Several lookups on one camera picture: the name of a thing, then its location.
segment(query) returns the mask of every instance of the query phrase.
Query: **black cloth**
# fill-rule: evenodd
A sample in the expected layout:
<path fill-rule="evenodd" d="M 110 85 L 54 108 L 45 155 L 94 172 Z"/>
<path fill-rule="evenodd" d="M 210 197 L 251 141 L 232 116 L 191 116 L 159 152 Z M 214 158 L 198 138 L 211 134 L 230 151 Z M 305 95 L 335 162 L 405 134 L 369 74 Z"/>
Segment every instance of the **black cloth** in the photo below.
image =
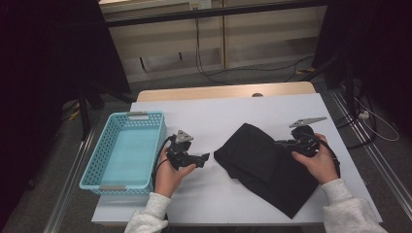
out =
<path fill-rule="evenodd" d="M 319 183 L 274 143 L 259 128 L 244 123 L 214 156 L 231 178 L 293 218 Z"/>

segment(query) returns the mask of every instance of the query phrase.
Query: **wire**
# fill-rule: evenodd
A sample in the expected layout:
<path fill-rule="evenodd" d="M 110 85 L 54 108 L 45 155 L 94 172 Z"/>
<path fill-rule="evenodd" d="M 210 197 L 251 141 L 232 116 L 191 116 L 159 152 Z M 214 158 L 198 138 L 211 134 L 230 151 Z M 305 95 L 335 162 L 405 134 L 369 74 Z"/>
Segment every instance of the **wire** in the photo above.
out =
<path fill-rule="evenodd" d="M 202 59 L 201 59 L 201 55 L 200 55 L 199 19 L 198 19 L 198 18 L 195 18 L 194 20 L 195 20 L 195 22 L 196 22 L 196 68 L 197 68 L 197 71 L 198 71 L 201 75 L 203 75 L 204 77 L 206 77 L 206 78 L 207 78 L 209 81 L 211 81 L 211 82 L 223 83 L 223 84 L 232 85 L 232 83 L 227 83 L 227 82 L 221 82 L 221 81 L 212 80 L 212 79 L 209 77 L 209 75 L 207 75 L 206 72 L 203 70 Z"/>
<path fill-rule="evenodd" d="M 359 113 L 360 113 L 360 110 L 358 109 L 358 111 L 357 111 L 357 112 L 355 113 L 355 115 L 351 118 L 351 120 L 349 120 L 348 122 L 346 122 L 346 123 L 344 123 L 344 124 L 342 124 L 342 125 L 336 125 L 336 128 L 337 128 L 337 129 L 343 128 L 343 127 L 345 127 L 345 126 L 350 125 L 351 123 L 354 123 L 355 121 L 358 120 L 358 118 L 359 118 Z M 347 115 L 345 115 L 343 118 L 349 117 L 350 115 L 351 115 L 351 114 L 347 114 Z"/>
<path fill-rule="evenodd" d="M 366 95 L 366 99 L 367 99 L 367 102 L 368 102 L 368 104 L 369 104 L 369 106 L 370 106 L 370 109 L 372 110 L 372 104 L 371 104 L 371 102 L 370 102 L 369 96 Z M 376 125 L 375 116 L 372 115 L 372 117 L 370 117 L 369 120 L 370 120 L 370 122 L 372 123 L 372 128 L 373 128 L 375 131 L 377 131 L 377 125 Z M 368 145 L 368 144 L 372 143 L 372 142 L 376 139 L 376 134 L 367 135 L 367 137 L 368 137 L 368 139 L 365 140 L 363 143 L 360 143 L 360 144 L 357 144 L 357 145 L 354 145 L 354 146 L 350 146 L 350 147 L 346 147 L 346 149 L 351 150 L 351 149 L 356 149 L 356 148 L 359 148 L 359 147 L 363 147 L 363 146 L 365 146 L 365 145 Z"/>
<path fill-rule="evenodd" d="M 75 107 L 75 105 L 77 105 L 79 103 L 79 100 L 73 101 L 73 104 L 71 104 L 69 107 L 67 107 L 66 109 L 64 109 L 63 111 L 61 111 L 62 115 L 67 114 L 67 112 L 69 112 L 73 107 Z"/>
<path fill-rule="evenodd" d="M 394 133 L 396 134 L 396 138 L 395 138 L 395 139 L 388 139 L 388 138 L 383 137 L 382 135 L 380 135 L 379 133 L 376 132 L 377 130 L 372 129 L 372 128 L 366 123 L 366 121 L 363 119 L 364 124 L 366 125 L 367 128 L 370 129 L 370 131 L 372 131 L 373 133 L 375 133 L 375 134 L 376 134 L 377 136 L 379 136 L 380 138 L 382 138 L 382 139 L 384 139 L 384 140 L 387 140 L 387 141 L 390 141 L 390 142 L 395 142 L 395 141 L 397 141 L 397 140 L 399 139 L 399 134 L 397 133 L 397 131 L 396 131 L 389 123 L 387 123 L 386 121 L 384 121 L 380 116 L 376 115 L 376 114 L 373 113 L 371 110 L 367 109 L 367 108 L 364 106 L 364 104 L 363 104 L 361 101 L 359 101 L 357 98 L 355 98 L 355 100 L 358 101 L 358 103 L 360 103 L 360 105 L 362 105 L 362 106 L 363 106 L 368 112 L 370 112 L 373 116 L 378 117 L 380 120 L 382 120 L 384 123 L 386 123 L 386 124 L 394 131 Z"/>
<path fill-rule="evenodd" d="M 70 115 L 69 117 L 63 118 L 61 121 L 65 121 L 65 120 L 68 120 L 68 119 L 73 120 L 73 119 L 75 119 L 76 117 L 81 116 L 81 115 L 82 115 L 82 114 L 80 113 L 80 110 L 78 110 L 78 111 L 76 111 L 75 113 L 73 113 L 72 115 Z"/>
<path fill-rule="evenodd" d="M 203 69 L 203 65 L 202 65 L 202 60 L 201 60 L 201 55 L 200 55 L 200 39 L 199 39 L 199 35 L 200 35 L 200 29 L 199 29 L 199 20 L 198 18 L 195 19 L 195 23 L 196 23 L 196 68 L 197 71 L 205 76 L 209 81 L 211 82 L 215 82 L 215 83 L 223 83 L 223 84 L 229 84 L 232 85 L 232 83 L 226 83 L 226 82 L 221 82 L 221 81 L 216 81 L 216 80 L 212 80 L 210 77 L 212 76 L 216 76 L 218 74 L 221 73 L 225 73 L 225 72 L 232 72 L 232 71 L 262 71 L 262 72 L 270 72 L 270 71 L 279 71 L 279 70 L 284 70 L 284 69 L 288 69 L 293 67 L 293 73 L 290 77 L 288 77 L 284 82 L 289 81 L 291 78 L 293 78 L 294 73 L 296 71 L 296 66 L 297 64 L 299 64 L 300 62 L 308 59 L 308 58 L 312 58 L 313 55 L 310 56 L 306 56 L 296 62 L 294 62 L 291 65 L 287 65 L 284 67 L 280 67 L 280 68 L 273 68 L 273 69 L 256 69 L 256 68 L 236 68 L 236 69 L 230 69 L 230 70 L 222 70 L 222 71 L 218 71 L 216 73 L 212 73 L 212 74 L 207 74 L 204 69 Z"/>
<path fill-rule="evenodd" d="M 347 115 L 345 115 L 345 116 L 343 116 L 343 117 L 341 117 L 341 118 L 338 118 L 336 121 L 334 121 L 333 123 L 334 123 L 334 125 L 336 125 L 336 128 L 337 128 L 337 124 L 340 123 L 340 122 L 342 122 L 342 121 L 343 121 L 345 118 L 347 118 L 349 115 L 350 115 L 350 114 L 347 114 Z"/>
<path fill-rule="evenodd" d="M 154 189 L 154 190 L 155 190 L 155 176 L 156 176 L 156 174 L 157 174 L 157 170 L 158 170 L 158 168 L 160 167 L 160 165 L 161 165 L 163 162 L 167 161 L 168 159 L 164 159 L 164 160 L 161 161 L 160 164 L 158 164 L 157 166 L 156 166 L 156 164 L 157 164 L 157 162 L 158 162 L 158 159 L 160 158 L 160 154 L 161 154 L 164 146 L 165 146 L 166 143 L 167 143 L 169 140 L 171 140 L 172 138 L 173 138 L 173 136 L 169 136 L 169 137 L 166 138 L 166 140 L 164 140 L 164 142 L 161 144 L 160 149 L 158 150 L 157 155 L 156 155 L 156 157 L 155 157 L 155 159 L 154 159 L 154 167 L 153 167 L 153 169 L 152 169 L 152 185 L 153 185 L 153 189 Z"/>

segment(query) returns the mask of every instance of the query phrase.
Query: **black cable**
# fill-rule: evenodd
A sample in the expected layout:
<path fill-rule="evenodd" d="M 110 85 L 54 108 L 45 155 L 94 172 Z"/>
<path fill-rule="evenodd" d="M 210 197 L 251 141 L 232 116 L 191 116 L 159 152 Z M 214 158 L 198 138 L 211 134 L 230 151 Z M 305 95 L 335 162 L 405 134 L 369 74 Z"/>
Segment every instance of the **black cable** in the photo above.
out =
<path fill-rule="evenodd" d="M 82 114 L 77 114 L 77 115 L 75 115 L 75 116 L 69 116 L 69 117 L 67 117 L 67 118 L 63 118 L 63 119 L 61 119 L 61 121 L 65 121 L 65 120 L 68 120 L 68 119 L 74 119 L 74 118 L 76 118 L 76 117 L 78 117 L 78 116 L 81 116 Z"/>
<path fill-rule="evenodd" d="M 348 125 L 356 122 L 356 121 L 358 120 L 358 118 L 359 118 L 360 113 L 361 113 L 361 110 L 358 109 L 357 112 L 355 113 L 355 115 L 352 117 L 351 120 L 349 120 L 348 122 L 346 122 L 346 123 L 344 123 L 344 124 L 342 124 L 342 125 L 336 125 L 336 128 L 337 128 L 337 129 L 340 129 L 340 128 L 343 128 L 343 127 L 345 127 L 345 126 L 348 126 Z"/>
<path fill-rule="evenodd" d="M 370 101 L 370 98 L 369 98 L 369 96 L 368 96 L 367 94 L 365 94 L 365 96 L 366 96 L 366 100 L 367 100 L 367 102 L 368 102 L 368 107 L 370 108 L 370 111 L 373 112 L 373 107 L 372 107 L 372 103 L 371 103 L 371 101 Z M 378 130 L 377 130 L 377 124 L 376 124 L 376 117 L 375 117 L 375 115 L 372 115 L 372 116 L 369 118 L 369 120 L 370 120 L 370 123 L 372 124 L 372 129 L 373 129 L 373 131 L 377 132 Z M 360 143 L 360 144 L 357 144 L 357 145 L 354 145 L 354 146 L 350 146 L 350 147 L 346 147 L 346 148 L 347 148 L 348 150 L 360 148 L 360 147 L 363 147 L 363 146 L 365 146 L 365 145 L 368 145 L 368 144 L 372 143 L 375 139 L 376 139 L 376 134 L 375 134 L 375 133 L 372 133 L 372 135 L 368 135 L 368 139 L 365 140 L 363 143 Z"/>
<path fill-rule="evenodd" d="M 160 158 L 160 154 L 161 154 L 164 146 L 165 146 L 166 143 L 167 143 L 169 140 L 171 140 L 172 138 L 173 138 L 173 136 L 169 136 L 169 137 L 166 138 L 166 140 L 164 140 L 164 142 L 161 144 L 160 149 L 158 150 L 157 155 L 156 155 L 156 157 L 155 157 L 155 159 L 154 159 L 154 167 L 153 167 L 153 169 L 152 169 L 152 186 L 153 186 L 153 189 L 154 189 L 154 190 L 155 190 L 155 176 L 156 176 L 156 174 L 157 174 L 157 170 L 158 170 L 158 168 L 160 167 L 160 165 L 161 165 L 163 162 L 165 162 L 165 161 L 168 160 L 168 159 L 165 159 L 165 160 L 161 161 L 160 164 L 157 165 L 158 159 Z"/>
<path fill-rule="evenodd" d="M 207 78 L 209 81 L 211 81 L 211 82 L 223 83 L 223 84 L 232 85 L 232 83 L 227 83 L 227 82 L 221 82 L 221 81 L 212 80 L 212 79 L 209 77 L 209 75 L 207 75 L 206 72 L 203 70 L 202 59 L 201 59 L 201 56 L 200 56 L 199 19 L 196 18 L 196 19 L 195 19 L 195 22 L 196 22 L 196 68 L 197 68 L 197 71 L 198 71 L 202 76 L 206 77 L 206 78 Z"/>
<path fill-rule="evenodd" d="M 289 81 L 293 76 L 294 73 L 296 71 L 296 66 L 297 64 L 299 64 L 300 62 L 308 59 L 308 58 L 312 58 L 313 55 L 310 56 L 306 56 L 298 61 L 296 61 L 295 63 L 285 66 L 285 67 L 280 67 L 280 68 L 274 68 L 274 69 L 255 69 L 255 68 L 237 68 L 237 69 L 231 69 L 231 70 L 222 70 L 222 71 L 218 71 L 216 73 L 212 73 L 212 74 L 207 74 L 204 70 L 203 70 L 203 65 L 202 65 L 202 60 L 201 60 L 201 55 L 200 55 L 200 40 L 199 40 L 199 35 L 200 35 L 200 29 L 199 29 L 199 20 L 198 18 L 195 19 L 195 23 L 196 23 L 196 68 L 197 71 L 199 72 L 199 74 L 205 76 L 209 81 L 211 82 L 215 82 L 215 83 L 223 83 L 223 84 L 228 84 L 228 85 L 232 85 L 232 83 L 226 83 L 226 82 L 221 82 L 221 81 L 216 81 L 216 80 L 212 80 L 210 77 L 211 76 L 216 76 L 218 74 L 221 73 L 225 73 L 225 72 L 231 72 L 231 71 L 262 71 L 262 72 L 270 72 L 270 71 L 278 71 L 278 70 L 284 70 L 284 69 L 288 69 L 291 67 L 293 68 L 293 73 L 290 77 L 288 77 L 284 82 Z"/>
<path fill-rule="evenodd" d="M 66 109 L 64 109 L 64 110 L 62 110 L 61 111 L 61 114 L 62 115 L 65 115 L 65 114 L 67 114 L 67 112 L 69 112 L 76 104 L 78 104 L 79 103 L 79 100 L 77 100 L 77 101 L 74 101 L 73 102 L 73 104 L 71 104 L 69 107 L 67 107 Z"/>
<path fill-rule="evenodd" d="M 334 121 L 333 124 L 336 126 L 336 128 L 337 128 L 337 124 L 340 123 L 340 122 L 342 122 L 342 121 L 343 121 L 345 118 L 347 118 L 349 115 L 350 115 L 350 114 L 347 114 L 347 115 L 345 115 L 345 116 L 343 116 L 343 117 L 341 117 L 341 118 L 338 118 L 336 121 Z"/>

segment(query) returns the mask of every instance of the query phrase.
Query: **white tabletop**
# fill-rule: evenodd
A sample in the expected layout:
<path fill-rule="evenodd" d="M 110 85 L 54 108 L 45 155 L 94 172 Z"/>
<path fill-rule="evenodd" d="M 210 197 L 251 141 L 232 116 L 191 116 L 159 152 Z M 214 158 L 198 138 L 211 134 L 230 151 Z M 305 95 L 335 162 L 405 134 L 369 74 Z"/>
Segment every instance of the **white tabletop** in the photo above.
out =
<path fill-rule="evenodd" d="M 163 111 L 167 136 L 182 129 L 194 137 L 189 153 L 210 152 L 204 168 L 186 177 L 173 194 L 167 214 L 172 225 L 299 225 L 323 222 L 326 196 L 318 188 L 293 219 L 231 179 L 214 159 L 213 151 L 245 122 L 274 140 L 292 139 L 289 125 L 301 118 L 326 117 L 311 124 L 315 132 L 326 135 L 341 162 L 342 178 L 351 192 L 369 201 L 382 221 L 361 176 L 342 142 L 319 94 L 258 98 L 227 98 L 185 101 L 138 102 L 135 111 Z M 102 224 L 127 224 L 136 209 L 144 209 L 147 197 L 103 195 L 92 221 Z"/>

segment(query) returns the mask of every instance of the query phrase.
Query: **teal plastic basket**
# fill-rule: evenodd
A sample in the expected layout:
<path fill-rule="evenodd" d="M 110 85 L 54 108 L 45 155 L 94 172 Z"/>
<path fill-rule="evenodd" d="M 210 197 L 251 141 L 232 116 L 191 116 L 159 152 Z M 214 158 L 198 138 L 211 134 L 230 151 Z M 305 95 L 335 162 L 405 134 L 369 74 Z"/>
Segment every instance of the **teal plastic basket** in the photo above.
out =
<path fill-rule="evenodd" d="M 163 112 L 111 114 L 80 188 L 96 194 L 149 194 L 155 156 L 165 137 Z"/>

